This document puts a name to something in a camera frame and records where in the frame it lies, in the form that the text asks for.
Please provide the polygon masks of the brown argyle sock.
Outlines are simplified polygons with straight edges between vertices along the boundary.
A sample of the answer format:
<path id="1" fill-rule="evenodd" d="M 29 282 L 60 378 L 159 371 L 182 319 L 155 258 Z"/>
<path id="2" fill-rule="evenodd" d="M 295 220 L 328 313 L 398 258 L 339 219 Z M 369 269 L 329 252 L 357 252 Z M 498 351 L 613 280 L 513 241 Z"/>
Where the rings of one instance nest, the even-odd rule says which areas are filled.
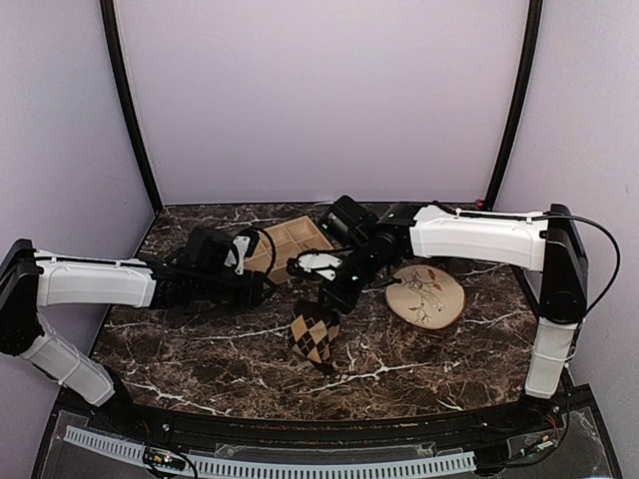
<path id="1" fill-rule="evenodd" d="M 289 348 L 309 361 L 322 374 L 332 376 L 336 369 L 331 348 L 339 333 L 339 315 L 316 302 L 300 299 L 293 309 L 287 341 Z"/>

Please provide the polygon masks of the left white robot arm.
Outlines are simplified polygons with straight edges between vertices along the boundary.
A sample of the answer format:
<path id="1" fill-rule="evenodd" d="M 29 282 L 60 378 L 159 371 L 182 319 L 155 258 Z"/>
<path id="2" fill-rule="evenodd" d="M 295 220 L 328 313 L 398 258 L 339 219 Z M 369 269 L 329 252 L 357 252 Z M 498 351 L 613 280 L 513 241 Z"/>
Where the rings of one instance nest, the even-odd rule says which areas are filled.
<path id="1" fill-rule="evenodd" d="M 1 351 L 19 356 L 59 385 L 102 408 L 120 435 L 141 426 L 125 387 L 46 320 L 43 308 L 59 304 L 112 304 L 171 309 L 196 301 L 261 305 L 276 285 L 267 270 L 246 261 L 260 234 L 247 229 L 232 237 L 213 228 L 193 230 L 186 243 L 164 258 L 103 259 L 54 254 L 18 239 L 1 263 Z"/>

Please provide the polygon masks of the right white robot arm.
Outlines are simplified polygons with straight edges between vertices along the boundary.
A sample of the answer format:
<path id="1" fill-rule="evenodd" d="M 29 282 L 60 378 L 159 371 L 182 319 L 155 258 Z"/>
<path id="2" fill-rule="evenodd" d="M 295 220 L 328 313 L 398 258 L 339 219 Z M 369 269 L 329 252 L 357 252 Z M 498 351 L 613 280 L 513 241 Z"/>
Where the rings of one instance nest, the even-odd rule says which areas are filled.
<path id="1" fill-rule="evenodd" d="M 569 215 L 558 204 L 547 213 L 497 214 L 431 202 L 397 203 L 379 217 L 342 196 L 319 225 L 351 252 L 334 278 L 320 287 L 319 304 L 348 314 L 382 269 L 415 257 L 460 257 L 541 273 L 538 327 L 524 384 L 527 396 L 509 412 L 510 425 L 529 433 L 548 415 L 545 399 L 558 388 L 586 316 L 588 260 Z"/>

